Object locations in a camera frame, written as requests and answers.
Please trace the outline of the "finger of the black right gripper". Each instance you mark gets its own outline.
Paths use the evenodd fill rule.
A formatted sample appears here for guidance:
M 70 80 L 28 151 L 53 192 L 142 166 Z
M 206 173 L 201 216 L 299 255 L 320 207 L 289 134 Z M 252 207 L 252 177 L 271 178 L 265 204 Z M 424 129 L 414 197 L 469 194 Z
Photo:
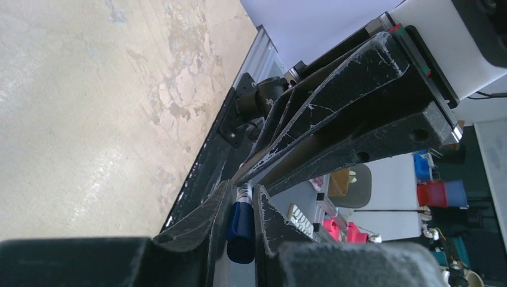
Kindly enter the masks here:
M 460 125 L 435 102 L 331 121 L 284 156 L 260 180 L 269 195 L 336 170 L 460 140 Z

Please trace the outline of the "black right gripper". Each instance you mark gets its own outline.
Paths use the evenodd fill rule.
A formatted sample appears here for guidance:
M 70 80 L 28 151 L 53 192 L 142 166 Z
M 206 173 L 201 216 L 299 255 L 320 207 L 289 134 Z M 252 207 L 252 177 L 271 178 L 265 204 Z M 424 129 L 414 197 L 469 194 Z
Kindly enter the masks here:
M 451 127 L 445 142 L 462 139 L 451 111 L 460 103 L 456 92 L 416 27 L 387 11 L 310 64 L 299 61 L 285 78 L 296 86 L 276 100 L 255 151 L 233 177 L 236 185 L 259 184 L 297 144 L 349 115 L 436 102 Z

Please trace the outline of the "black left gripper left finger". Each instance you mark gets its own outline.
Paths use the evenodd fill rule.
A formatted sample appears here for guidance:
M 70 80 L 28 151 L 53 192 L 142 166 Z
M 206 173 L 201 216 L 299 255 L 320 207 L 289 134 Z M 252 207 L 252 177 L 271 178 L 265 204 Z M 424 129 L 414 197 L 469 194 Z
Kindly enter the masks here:
M 229 181 L 149 237 L 17 239 L 1 243 L 2 286 L 212 286 L 225 245 Z

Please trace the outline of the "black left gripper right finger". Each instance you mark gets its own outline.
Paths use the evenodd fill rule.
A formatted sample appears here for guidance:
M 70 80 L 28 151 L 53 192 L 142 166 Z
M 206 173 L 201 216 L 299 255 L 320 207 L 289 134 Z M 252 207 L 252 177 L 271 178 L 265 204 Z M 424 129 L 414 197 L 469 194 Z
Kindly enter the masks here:
M 401 243 L 315 242 L 253 189 L 257 286 L 445 286 L 424 247 Z

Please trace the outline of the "blue marker cap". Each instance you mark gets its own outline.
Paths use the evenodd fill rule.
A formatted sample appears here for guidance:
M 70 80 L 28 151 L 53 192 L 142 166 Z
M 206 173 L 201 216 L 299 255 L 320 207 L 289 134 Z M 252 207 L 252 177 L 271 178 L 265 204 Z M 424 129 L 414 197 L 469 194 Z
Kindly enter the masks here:
M 236 201 L 231 207 L 226 240 L 227 255 L 232 262 L 249 264 L 255 259 L 255 222 L 250 183 L 237 189 Z

